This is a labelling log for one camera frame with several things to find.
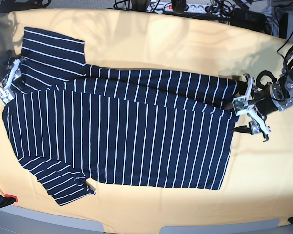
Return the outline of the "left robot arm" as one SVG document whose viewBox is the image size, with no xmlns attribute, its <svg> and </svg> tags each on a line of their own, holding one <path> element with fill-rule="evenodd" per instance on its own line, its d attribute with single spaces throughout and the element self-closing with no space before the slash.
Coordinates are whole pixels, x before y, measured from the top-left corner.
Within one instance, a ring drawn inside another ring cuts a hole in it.
<svg viewBox="0 0 293 234">
<path fill-rule="evenodd" d="M 267 141 L 271 132 L 266 125 L 267 115 L 293 107 L 293 45 L 282 58 L 280 78 L 276 78 L 268 70 L 260 72 L 257 78 L 247 73 L 243 75 L 246 84 L 225 105 L 225 109 L 234 111 L 236 116 L 246 114 L 251 121 L 248 125 L 235 127 L 234 132 L 252 135 L 262 133 Z"/>
</svg>

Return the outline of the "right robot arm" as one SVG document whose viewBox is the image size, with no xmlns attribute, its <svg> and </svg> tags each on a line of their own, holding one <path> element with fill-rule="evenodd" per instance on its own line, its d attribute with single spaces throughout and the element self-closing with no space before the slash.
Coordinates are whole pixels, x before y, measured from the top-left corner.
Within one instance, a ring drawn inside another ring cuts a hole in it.
<svg viewBox="0 0 293 234">
<path fill-rule="evenodd" d="M 25 61 L 26 58 L 23 56 L 13 57 L 11 50 L 0 57 L 0 95 L 1 90 L 5 91 L 11 86 L 21 91 L 24 89 L 25 82 L 21 78 L 19 66 Z"/>
</svg>

